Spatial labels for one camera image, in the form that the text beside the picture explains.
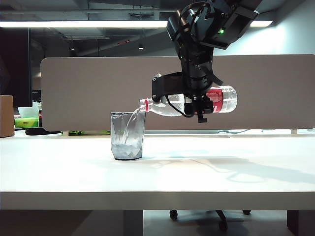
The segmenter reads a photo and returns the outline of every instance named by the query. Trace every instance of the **green object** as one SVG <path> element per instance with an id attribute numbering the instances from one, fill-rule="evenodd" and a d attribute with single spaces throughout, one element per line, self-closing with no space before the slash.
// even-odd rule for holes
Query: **green object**
<path id="1" fill-rule="evenodd" d="M 225 29 L 221 28 L 221 29 L 219 30 L 218 34 L 224 34 L 224 32 L 225 32 Z"/>
<path id="2" fill-rule="evenodd" d="M 99 130 L 99 131 L 69 131 L 69 136 L 75 135 L 110 135 L 110 131 Z"/>
<path id="3" fill-rule="evenodd" d="M 38 127 L 38 118 L 16 118 L 14 125 L 16 128 Z"/>

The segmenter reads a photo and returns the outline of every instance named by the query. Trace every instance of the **fluorescent light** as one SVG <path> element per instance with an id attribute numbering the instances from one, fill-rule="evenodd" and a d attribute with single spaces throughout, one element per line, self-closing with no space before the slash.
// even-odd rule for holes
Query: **fluorescent light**
<path id="1" fill-rule="evenodd" d="M 0 21 L 3 28 L 164 28 L 167 21 Z"/>
<path id="2" fill-rule="evenodd" d="M 272 21 L 253 21 L 251 27 L 268 27 Z"/>

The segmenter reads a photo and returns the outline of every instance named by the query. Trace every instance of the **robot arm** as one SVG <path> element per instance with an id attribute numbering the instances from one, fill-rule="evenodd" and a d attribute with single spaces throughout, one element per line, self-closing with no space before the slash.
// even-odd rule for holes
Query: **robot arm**
<path id="1" fill-rule="evenodd" d="M 214 48 L 226 49 L 248 29 L 262 0 L 208 0 L 185 7 L 168 19 L 167 32 L 181 60 L 182 72 L 152 80 L 152 99 L 159 103 L 168 95 L 183 93 L 185 117 L 213 112 L 213 103 L 205 95 L 213 83 L 223 82 L 212 70 Z"/>

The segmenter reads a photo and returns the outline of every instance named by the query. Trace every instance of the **bottle label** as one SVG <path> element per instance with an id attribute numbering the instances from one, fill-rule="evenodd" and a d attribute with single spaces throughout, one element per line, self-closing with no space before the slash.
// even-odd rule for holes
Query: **bottle label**
<path id="1" fill-rule="evenodd" d="M 223 92 L 219 87 L 212 87 L 206 92 L 206 95 L 213 102 L 213 113 L 218 113 L 223 105 Z"/>

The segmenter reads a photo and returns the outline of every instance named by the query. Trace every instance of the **computer monitor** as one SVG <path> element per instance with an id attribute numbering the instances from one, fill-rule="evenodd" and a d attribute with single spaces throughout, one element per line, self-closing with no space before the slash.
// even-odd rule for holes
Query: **computer monitor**
<path id="1" fill-rule="evenodd" d="M 0 28 L 0 93 L 14 107 L 32 106 L 30 30 Z"/>

